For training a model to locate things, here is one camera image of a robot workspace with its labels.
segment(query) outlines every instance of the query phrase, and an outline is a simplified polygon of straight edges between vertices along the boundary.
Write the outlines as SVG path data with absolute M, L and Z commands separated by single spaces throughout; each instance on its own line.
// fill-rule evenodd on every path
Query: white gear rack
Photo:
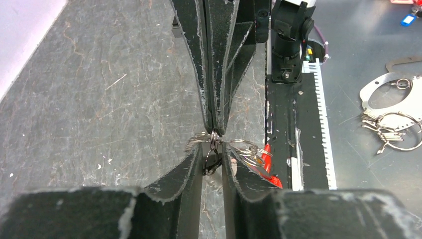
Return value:
M 322 145 L 325 154 L 325 167 L 327 169 L 328 188 L 330 190 L 337 189 L 337 181 L 335 179 L 334 161 L 332 156 L 331 139 L 328 129 L 327 110 L 325 106 L 324 88 L 322 85 L 322 74 L 319 59 L 316 58 L 315 63 L 304 61 L 303 73 L 313 73 L 315 78 L 316 98 L 319 109 L 319 121 L 321 123 Z

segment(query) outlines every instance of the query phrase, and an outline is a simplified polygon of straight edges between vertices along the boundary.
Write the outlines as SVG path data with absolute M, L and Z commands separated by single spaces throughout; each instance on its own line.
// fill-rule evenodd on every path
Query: blue tag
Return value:
M 416 16 L 409 14 L 402 20 L 402 26 L 410 26 L 416 19 Z

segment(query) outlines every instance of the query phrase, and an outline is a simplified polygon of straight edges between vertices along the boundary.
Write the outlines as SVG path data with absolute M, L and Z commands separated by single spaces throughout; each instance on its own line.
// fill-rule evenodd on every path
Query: gray table surface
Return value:
M 392 191 L 420 221 L 422 149 L 375 156 L 380 143 L 358 118 L 358 93 L 385 63 L 422 53 L 422 21 L 400 26 L 408 11 L 387 0 L 319 0 L 314 19 L 332 57 L 322 74 L 339 188 Z M 172 19 L 167 0 L 69 1 L 0 104 L 0 212 L 28 188 L 146 186 L 183 159 L 203 125 Z M 262 146 L 264 45 L 258 52 L 225 138 Z M 373 104 L 396 100 L 392 92 Z M 200 238 L 225 238 L 222 207 L 218 172 L 204 181 Z

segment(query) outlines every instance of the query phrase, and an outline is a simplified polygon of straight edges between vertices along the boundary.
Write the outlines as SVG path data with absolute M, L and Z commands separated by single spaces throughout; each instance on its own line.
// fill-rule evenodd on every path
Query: screw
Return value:
M 266 16 L 268 16 L 268 12 L 265 11 L 265 10 L 261 10 L 261 11 L 258 12 L 258 16 L 259 17 L 266 17 Z

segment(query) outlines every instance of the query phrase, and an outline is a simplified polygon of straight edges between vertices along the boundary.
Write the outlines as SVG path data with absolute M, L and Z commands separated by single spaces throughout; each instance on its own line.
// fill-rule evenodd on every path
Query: marble pattern surface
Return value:
M 204 127 L 172 19 L 167 0 L 69 1 L 0 104 L 2 212 L 28 188 L 146 186 L 183 159 Z M 262 145 L 264 64 L 258 54 L 224 138 Z M 225 238 L 219 173 L 203 185 L 200 238 Z

